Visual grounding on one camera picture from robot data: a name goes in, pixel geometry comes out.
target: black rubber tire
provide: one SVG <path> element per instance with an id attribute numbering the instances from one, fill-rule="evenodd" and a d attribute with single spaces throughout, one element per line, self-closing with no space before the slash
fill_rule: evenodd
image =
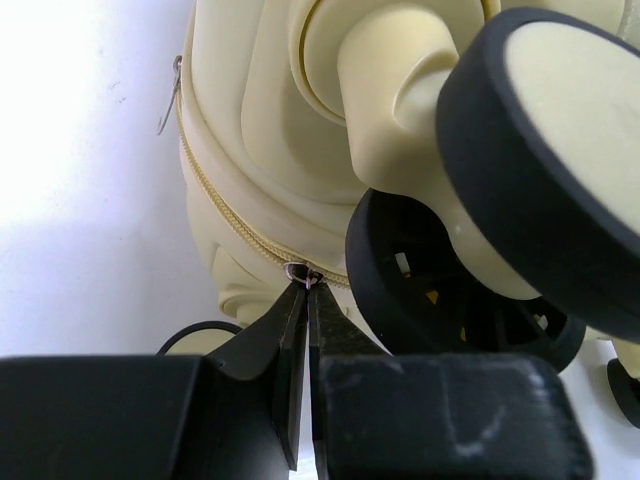
<path id="1" fill-rule="evenodd" d="M 544 298 L 597 330 L 640 342 L 640 237 L 555 156 L 509 79 L 505 44 L 533 22 L 588 31 L 640 58 L 619 38 L 575 18 L 503 12 L 462 55 L 439 97 L 437 139 L 446 171 L 487 240 Z"/>
<path id="2" fill-rule="evenodd" d="M 194 323 L 193 325 L 189 325 L 188 327 L 183 328 L 178 333 L 173 335 L 169 340 L 167 340 L 160 350 L 158 350 L 157 355 L 165 355 L 171 347 L 173 347 L 176 343 L 182 340 L 187 335 L 190 335 L 194 332 L 199 332 L 201 330 L 222 330 L 224 332 L 232 333 L 233 335 L 237 335 L 242 331 L 242 327 L 239 327 L 235 323 L 224 322 L 222 320 L 212 320 L 208 322 L 200 322 Z"/>
<path id="3" fill-rule="evenodd" d="M 617 358 L 607 365 L 607 377 L 620 410 L 631 425 L 640 428 L 640 381 L 630 377 Z"/>
<path id="4" fill-rule="evenodd" d="M 411 198 L 369 190 L 349 225 L 346 260 L 358 308 L 393 354 L 527 353 L 561 371 L 582 345 L 583 322 L 543 299 L 508 299 L 479 283 L 459 263 L 442 222 Z M 432 290 L 435 304 L 426 296 Z M 546 329 L 534 313 L 547 317 Z"/>

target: zipper pull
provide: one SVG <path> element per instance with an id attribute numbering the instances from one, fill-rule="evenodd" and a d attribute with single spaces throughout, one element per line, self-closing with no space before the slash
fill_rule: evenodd
<path id="1" fill-rule="evenodd" d="M 173 89 L 171 90 L 171 99 L 169 100 L 169 107 L 167 108 L 167 113 L 164 116 L 160 117 L 158 121 L 158 135 L 162 135 L 164 132 L 164 127 L 167 126 L 167 121 L 169 120 L 169 115 L 171 115 L 171 110 L 173 109 L 173 102 L 176 99 L 176 95 L 178 94 L 178 90 L 180 89 L 180 79 L 182 78 L 182 55 L 178 55 L 173 60 L 173 71 L 175 72 L 175 76 L 173 78 Z"/>
<path id="2" fill-rule="evenodd" d="M 284 273 L 289 280 L 304 284 L 307 291 L 324 278 L 324 275 L 311 268 L 310 265 L 300 262 L 285 263 Z"/>

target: caster wheel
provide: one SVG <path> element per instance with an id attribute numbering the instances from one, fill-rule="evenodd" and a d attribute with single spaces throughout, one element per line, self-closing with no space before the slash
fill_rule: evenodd
<path id="1" fill-rule="evenodd" d="M 634 427 L 640 428 L 640 381 L 630 377 L 617 358 L 607 365 L 607 376 L 620 410 Z"/>
<path id="2" fill-rule="evenodd" d="M 640 342 L 640 52 L 572 17 L 507 10 L 445 83 L 436 130 L 500 255 L 571 317 Z"/>
<path id="3" fill-rule="evenodd" d="M 582 344 L 585 324 L 549 302 L 512 300 L 478 282 L 440 219 L 411 198 L 369 190 L 346 255 L 358 308 L 393 354 L 528 353 L 561 371 Z"/>
<path id="4" fill-rule="evenodd" d="M 200 322 L 183 328 L 158 350 L 158 355 L 208 355 L 240 333 L 230 322 Z"/>

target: cream plastic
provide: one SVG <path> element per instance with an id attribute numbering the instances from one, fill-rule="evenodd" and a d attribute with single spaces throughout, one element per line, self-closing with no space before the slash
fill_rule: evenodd
<path id="1" fill-rule="evenodd" d="M 216 150 L 221 152 L 221 161 L 206 162 L 203 168 L 234 210 L 242 217 L 253 218 L 255 227 L 270 238 L 287 244 L 287 238 L 296 236 L 295 232 L 281 228 L 282 220 L 289 225 L 299 225 L 302 231 L 315 230 L 318 232 L 317 243 L 326 237 L 329 243 L 333 242 L 338 250 L 342 250 L 340 239 L 344 237 L 354 205 L 333 204 L 332 192 L 326 192 L 326 202 L 305 196 L 304 186 L 311 181 L 304 178 L 304 169 L 299 169 L 302 178 L 297 182 L 278 179 L 277 172 L 262 168 L 264 161 L 259 161 L 261 167 L 249 156 L 244 144 L 241 111 L 258 25 L 267 22 L 270 28 L 283 29 L 274 17 L 262 15 L 264 5 L 265 0 L 243 1 L 242 8 L 235 0 L 197 1 L 185 48 L 193 62 L 189 68 L 183 65 L 183 77 L 189 75 L 191 78 L 189 109 L 197 111 L 197 128 L 200 128 L 195 137 L 207 137 L 205 152 L 212 150 L 211 143 L 215 143 Z M 287 51 L 276 50 L 269 55 L 286 58 Z M 265 83 L 264 92 L 274 92 L 277 87 Z M 295 109 L 288 110 L 294 105 L 299 104 L 290 102 L 284 109 L 288 118 L 298 117 L 299 112 Z M 298 145 L 302 143 L 302 140 L 297 141 Z"/>
<path id="2" fill-rule="evenodd" d="M 338 52 L 353 27 L 371 12 L 390 5 L 403 5 L 397 0 L 322 0 L 292 2 L 290 24 L 290 61 L 293 74 L 307 101 L 325 117 L 344 123 Z M 492 11 L 496 3 L 490 2 Z M 458 49 L 464 50 L 484 25 L 480 0 L 414 0 L 404 5 L 426 7 L 441 16 Z"/>
<path id="3" fill-rule="evenodd" d="M 640 345 L 613 339 L 613 346 L 629 376 L 640 380 Z"/>
<path id="4" fill-rule="evenodd" d="M 638 58 L 601 37 L 555 23 L 518 29 L 505 58 L 518 98 L 547 145 L 605 208 L 640 235 Z"/>
<path id="5" fill-rule="evenodd" d="M 511 298 L 536 298 L 475 226 L 438 153 L 437 99 L 457 59 L 447 25 L 424 7 L 392 5 L 351 30 L 338 72 L 353 168 L 367 185 L 430 207 L 462 263 L 487 287 Z"/>
<path id="6" fill-rule="evenodd" d="M 584 335 L 584 341 L 588 342 L 590 340 L 611 340 L 611 337 L 606 333 L 602 333 L 598 330 L 594 330 L 591 327 L 587 327 L 587 331 Z"/>

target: zipper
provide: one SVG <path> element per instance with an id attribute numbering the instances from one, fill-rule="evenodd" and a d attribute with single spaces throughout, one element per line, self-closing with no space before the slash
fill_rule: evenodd
<path id="1" fill-rule="evenodd" d="M 245 242 L 247 243 L 253 250 L 259 253 L 262 257 L 271 261 L 271 263 L 277 265 L 282 268 L 285 272 L 290 268 L 290 264 L 304 264 L 309 268 L 309 271 L 314 271 L 320 273 L 324 281 L 330 285 L 349 289 L 349 278 L 346 275 L 343 275 L 339 271 L 333 269 L 322 268 L 318 265 L 315 265 L 308 258 L 305 258 L 300 253 L 294 252 L 287 247 L 280 245 L 273 240 L 265 237 L 260 234 L 256 230 L 254 230 L 249 224 L 247 224 L 238 214 L 236 214 L 231 207 L 224 201 L 224 199 L 220 196 L 220 194 L 215 190 L 211 182 L 207 179 L 202 167 L 198 163 L 193 150 L 189 145 L 187 140 L 184 124 L 182 119 L 182 93 L 180 88 L 180 77 L 181 77 L 181 60 L 182 57 L 176 58 L 174 62 L 174 66 L 176 70 L 176 79 L 174 81 L 174 89 L 173 89 L 173 97 L 171 103 L 169 105 L 169 109 L 167 111 L 167 116 L 172 109 L 173 103 L 176 104 L 176 113 L 178 117 L 178 130 L 180 131 L 180 142 L 182 143 L 182 148 L 184 149 L 185 155 L 189 162 L 189 166 L 193 174 L 195 175 L 198 183 L 204 190 L 205 194 L 213 204 L 213 206 L 218 210 L 220 215 L 224 218 L 225 222 L 231 227 L 231 229 Z"/>
<path id="2" fill-rule="evenodd" d="M 305 263 L 287 263 L 284 266 L 284 273 L 292 282 L 302 283 L 307 292 L 311 291 L 311 287 L 324 280 L 324 275 L 316 272 Z"/>
<path id="3" fill-rule="evenodd" d="M 176 101 L 176 95 L 180 91 L 180 82 L 182 80 L 182 55 L 178 55 L 173 60 L 173 88 L 171 89 L 171 98 L 169 99 L 169 106 L 167 107 L 167 111 L 165 114 L 160 117 L 160 121 L 158 121 L 158 130 L 156 134 L 158 136 L 162 135 L 164 132 L 164 128 L 167 126 L 167 121 L 169 120 L 169 116 L 171 116 L 171 110 L 173 109 L 173 104 Z"/>

